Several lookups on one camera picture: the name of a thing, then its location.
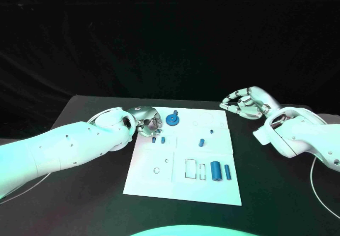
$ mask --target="white paper sheet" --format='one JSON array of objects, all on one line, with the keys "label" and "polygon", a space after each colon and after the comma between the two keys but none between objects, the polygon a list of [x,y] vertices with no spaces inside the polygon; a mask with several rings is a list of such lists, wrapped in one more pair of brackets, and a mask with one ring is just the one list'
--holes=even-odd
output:
[{"label": "white paper sheet", "polygon": [[[154,107],[162,115],[162,133],[137,136],[124,194],[241,206],[234,150],[225,111]],[[179,125],[169,126],[167,115],[179,112]],[[186,165],[196,160],[196,170]],[[222,181],[212,180],[211,162],[219,161]],[[201,167],[205,165],[206,179]],[[226,180],[229,165],[232,180]],[[186,167],[196,178],[186,178]]]}]

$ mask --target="cable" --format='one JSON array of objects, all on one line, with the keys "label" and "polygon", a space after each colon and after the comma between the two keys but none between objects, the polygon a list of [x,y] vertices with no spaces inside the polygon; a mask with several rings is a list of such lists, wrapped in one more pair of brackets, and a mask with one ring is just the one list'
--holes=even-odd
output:
[{"label": "cable", "polygon": [[10,200],[13,200],[15,198],[18,198],[20,195],[23,195],[25,193],[28,193],[41,183],[42,183],[42,181],[48,178],[48,176],[51,175],[51,173],[48,173],[48,175],[44,177],[44,179],[33,185],[33,187],[31,187],[25,192],[22,192],[20,194],[18,194],[13,198],[10,198],[10,199],[8,199],[6,201],[3,201],[2,203],[0,203],[0,205],[2,204],[5,204],[8,201],[10,201]]},{"label": "cable", "polygon": [[[314,158],[313,165],[311,165],[311,169],[310,169],[310,184],[311,184],[311,188],[313,188],[314,194],[316,194],[316,196],[317,196],[317,192],[316,192],[314,185],[313,185],[313,178],[311,178],[316,159],[317,159],[317,157]],[[330,213],[340,219],[340,217],[337,216],[337,214],[326,207],[326,205],[324,205],[324,203],[322,202],[319,196],[317,196],[317,199],[319,199],[320,203],[323,204],[324,208],[326,208],[326,209],[330,211]]]}]

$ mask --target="table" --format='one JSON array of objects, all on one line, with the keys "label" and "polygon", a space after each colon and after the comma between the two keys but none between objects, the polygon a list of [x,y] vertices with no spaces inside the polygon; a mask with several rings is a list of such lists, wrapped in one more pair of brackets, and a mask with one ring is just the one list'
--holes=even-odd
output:
[{"label": "table", "polygon": [[[74,96],[52,128],[88,119],[113,107],[216,109],[218,102]],[[337,218],[311,191],[313,155],[293,159],[252,135],[264,119],[226,112],[242,206],[124,195],[134,141],[81,166],[58,171],[19,198],[0,206],[2,235],[127,236],[170,225],[208,225],[273,235],[340,235]],[[340,173],[317,161],[314,186],[330,209],[340,213]],[[38,181],[31,181],[22,190]]]}]

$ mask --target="black backdrop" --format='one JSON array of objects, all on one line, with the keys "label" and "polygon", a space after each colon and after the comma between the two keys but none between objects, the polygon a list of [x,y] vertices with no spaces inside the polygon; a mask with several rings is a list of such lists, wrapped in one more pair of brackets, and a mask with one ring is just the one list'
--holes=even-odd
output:
[{"label": "black backdrop", "polygon": [[48,130],[75,94],[221,101],[260,86],[339,114],[339,2],[46,2],[0,5],[3,137]]}]

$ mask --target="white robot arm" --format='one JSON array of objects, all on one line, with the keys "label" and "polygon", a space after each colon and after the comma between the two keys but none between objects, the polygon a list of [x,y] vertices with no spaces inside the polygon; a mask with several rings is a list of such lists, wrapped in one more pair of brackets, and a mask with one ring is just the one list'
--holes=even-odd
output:
[{"label": "white robot arm", "polygon": [[46,133],[0,146],[0,199],[28,181],[78,166],[126,147],[137,129],[159,135],[162,118],[153,107],[120,108],[97,114],[88,122],[64,125]]},{"label": "white robot arm", "polygon": [[[242,97],[238,105],[228,104]],[[235,91],[219,105],[248,119],[267,117],[264,126],[254,132],[263,145],[271,143],[278,152],[293,158],[310,152],[329,168],[340,171],[340,118],[327,124],[326,120],[304,108],[286,107],[260,87]]]}]

